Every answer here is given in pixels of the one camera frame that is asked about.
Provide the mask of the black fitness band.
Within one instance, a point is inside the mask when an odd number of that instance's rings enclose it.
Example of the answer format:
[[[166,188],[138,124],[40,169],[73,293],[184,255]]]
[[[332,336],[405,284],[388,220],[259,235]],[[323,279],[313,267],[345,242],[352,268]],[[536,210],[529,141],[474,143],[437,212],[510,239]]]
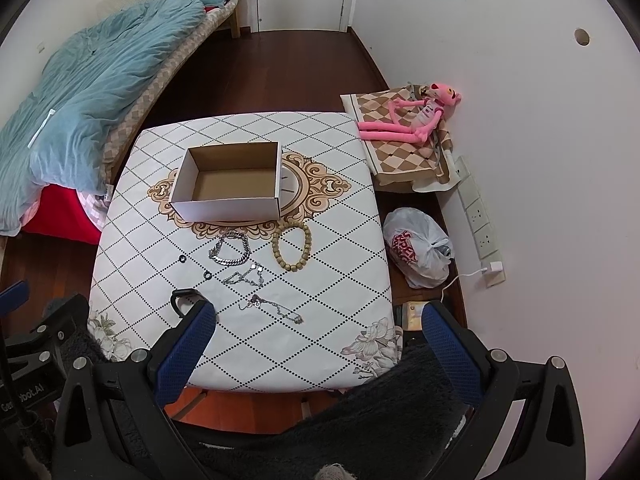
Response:
[[[194,288],[174,289],[170,295],[171,309],[180,320],[186,317],[194,304],[204,300],[204,296]]]

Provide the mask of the bed with checkered mattress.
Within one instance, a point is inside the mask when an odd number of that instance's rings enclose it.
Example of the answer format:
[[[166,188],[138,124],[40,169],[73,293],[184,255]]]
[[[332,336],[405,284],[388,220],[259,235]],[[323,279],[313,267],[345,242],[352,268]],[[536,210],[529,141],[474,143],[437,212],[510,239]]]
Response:
[[[107,18],[108,16],[120,10],[124,10],[126,8],[129,8],[130,6],[134,6],[139,2],[145,2],[145,1],[149,1],[149,0],[105,0],[102,3],[103,18],[101,21],[103,21],[104,18]],[[178,47],[178,50],[168,58],[168,60],[160,69],[160,73],[153,79],[152,84],[150,84],[149,88],[147,88],[145,92],[143,92],[142,96],[140,96],[140,98],[137,100],[137,102],[134,103],[134,107],[126,115],[125,120],[122,122],[122,124],[119,125],[116,129],[114,129],[108,135],[107,142],[105,145],[105,152],[104,152],[104,169],[105,169],[105,175],[106,175],[107,191],[112,182],[112,173],[113,173],[112,166],[114,164],[115,159],[118,159],[119,154],[125,149],[126,144],[130,141],[131,136],[134,134],[134,130],[136,130],[137,126],[140,124],[140,122],[142,122],[145,113],[148,111],[149,107],[153,105],[158,94],[162,91],[163,86],[172,76],[174,76],[174,73],[176,72],[176,70],[178,70],[178,67],[182,63],[183,59],[187,58],[191,54],[191,51],[193,49],[195,49],[204,39],[207,38],[207,36],[213,30],[215,30],[226,18],[228,18],[233,13],[238,3],[239,3],[239,0],[235,0],[235,2],[233,3],[232,9],[227,11],[221,10],[219,8],[208,9],[207,24],[200,26],[182,44],[182,46]],[[32,90],[34,90],[36,88],[36,85],[39,84],[42,71],[44,69],[44,66],[46,66],[46,64],[43,65],[40,75],[37,77],[35,84],[32,86]],[[13,114],[17,111],[18,107],[21,105],[21,102],[20,104],[17,105],[17,107],[14,108]],[[6,122],[11,118],[11,116],[6,118],[5,122],[2,122],[1,130],[3,126],[6,124]],[[38,200],[38,203],[36,203],[36,206],[32,208],[32,210],[30,211],[28,216],[28,221],[29,221],[29,218],[37,210],[39,205],[39,200]]]

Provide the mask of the dark fuzzy sleeve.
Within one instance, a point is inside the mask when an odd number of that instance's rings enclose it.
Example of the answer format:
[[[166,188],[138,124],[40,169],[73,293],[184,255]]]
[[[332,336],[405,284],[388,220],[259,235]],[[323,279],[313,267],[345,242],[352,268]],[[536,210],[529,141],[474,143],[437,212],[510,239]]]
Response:
[[[356,479],[423,479],[465,411],[431,348],[419,344],[386,374],[280,434],[231,442],[203,430],[188,442],[213,479],[312,479],[331,465]]]

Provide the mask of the white plastic shopping bag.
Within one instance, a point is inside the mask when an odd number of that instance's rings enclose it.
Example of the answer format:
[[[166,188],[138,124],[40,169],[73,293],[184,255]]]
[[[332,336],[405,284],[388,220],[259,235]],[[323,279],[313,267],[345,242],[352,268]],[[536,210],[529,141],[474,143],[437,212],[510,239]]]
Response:
[[[410,288],[432,289],[448,280],[454,246],[425,212],[402,207],[386,214],[383,237]]]

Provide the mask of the brown checkered side cushion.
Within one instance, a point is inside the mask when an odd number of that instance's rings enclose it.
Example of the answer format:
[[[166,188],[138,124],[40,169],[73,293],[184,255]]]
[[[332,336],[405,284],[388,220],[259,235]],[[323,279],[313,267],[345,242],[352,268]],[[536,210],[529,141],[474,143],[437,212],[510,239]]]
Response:
[[[343,94],[345,112],[356,122],[390,122],[390,100],[415,99],[420,84],[379,92]],[[400,122],[408,125],[415,108],[398,110]],[[364,141],[363,148],[374,183],[383,191],[398,193],[447,192],[459,183],[454,169],[451,134],[443,120],[422,148],[402,142]]]

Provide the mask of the pink panther plush toy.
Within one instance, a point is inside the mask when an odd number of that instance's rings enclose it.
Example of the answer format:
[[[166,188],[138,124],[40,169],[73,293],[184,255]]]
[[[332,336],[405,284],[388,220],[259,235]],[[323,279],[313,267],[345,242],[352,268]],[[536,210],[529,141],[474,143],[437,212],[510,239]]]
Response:
[[[402,142],[423,146],[431,133],[461,102],[462,94],[456,89],[432,82],[418,88],[415,99],[393,99],[387,103],[390,122],[358,122],[362,140]],[[415,108],[416,114],[408,125],[400,122],[396,112]]]

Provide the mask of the white wall power strip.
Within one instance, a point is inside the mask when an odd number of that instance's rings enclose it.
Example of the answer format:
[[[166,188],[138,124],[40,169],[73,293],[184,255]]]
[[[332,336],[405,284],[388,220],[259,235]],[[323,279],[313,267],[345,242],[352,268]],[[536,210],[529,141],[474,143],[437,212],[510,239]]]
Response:
[[[480,197],[480,188],[477,186],[471,171],[462,156],[456,159],[454,166],[459,177],[457,191],[462,203],[466,220],[474,240],[477,257],[480,258],[480,267],[489,261],[502,261],[499,252],[498,240],[495,230],[490,222],[487,209]],[[487,288],[491,288],[503,283],[506,280],[506,272],[495,275],[482,274]]]

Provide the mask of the light blue duvet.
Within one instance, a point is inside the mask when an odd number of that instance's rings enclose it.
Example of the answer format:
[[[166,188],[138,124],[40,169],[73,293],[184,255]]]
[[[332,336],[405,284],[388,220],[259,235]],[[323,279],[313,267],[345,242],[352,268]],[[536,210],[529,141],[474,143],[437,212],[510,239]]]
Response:
[[[235,0],[149,0],[70,36],[1,130],[1,233],[14,236],[51,184],[103,195],[108,135],[160,69]]]

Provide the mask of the white diamond pattern tablecloth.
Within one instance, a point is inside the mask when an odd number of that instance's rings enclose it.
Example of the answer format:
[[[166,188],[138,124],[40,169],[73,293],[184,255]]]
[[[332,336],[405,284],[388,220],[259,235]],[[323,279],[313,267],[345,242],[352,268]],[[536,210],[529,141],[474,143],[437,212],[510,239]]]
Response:
[[[184,152],[278,142],[283,215],[298,227],[182,220],[169,195]],[[190,377],[210,390],[343,389],[392,368],[401,342],[381,220],[357,127],[342,113],[267,112],[144,130],[115,188],[96,252],[89,330],[115,361],[179,318],[197,289],[217,327]]]

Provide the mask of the small yellow cardboard box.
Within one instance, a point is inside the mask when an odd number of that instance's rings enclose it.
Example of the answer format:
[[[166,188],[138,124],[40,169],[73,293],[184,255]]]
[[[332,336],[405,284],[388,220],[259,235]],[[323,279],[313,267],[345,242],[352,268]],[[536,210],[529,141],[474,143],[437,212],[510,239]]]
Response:
[[[402,329],[405,332],[420,332],[422,330],[422,313],[428,301],[408,301],[402,305]]]

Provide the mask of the open white cardboard box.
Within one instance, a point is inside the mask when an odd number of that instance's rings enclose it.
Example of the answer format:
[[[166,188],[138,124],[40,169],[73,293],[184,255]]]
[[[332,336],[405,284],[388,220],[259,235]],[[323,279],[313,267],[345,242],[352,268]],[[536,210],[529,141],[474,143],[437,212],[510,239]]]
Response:
[[[188,148],[169,203],[186,222],[253,222],[281,217],[282,148],[278,142]]]

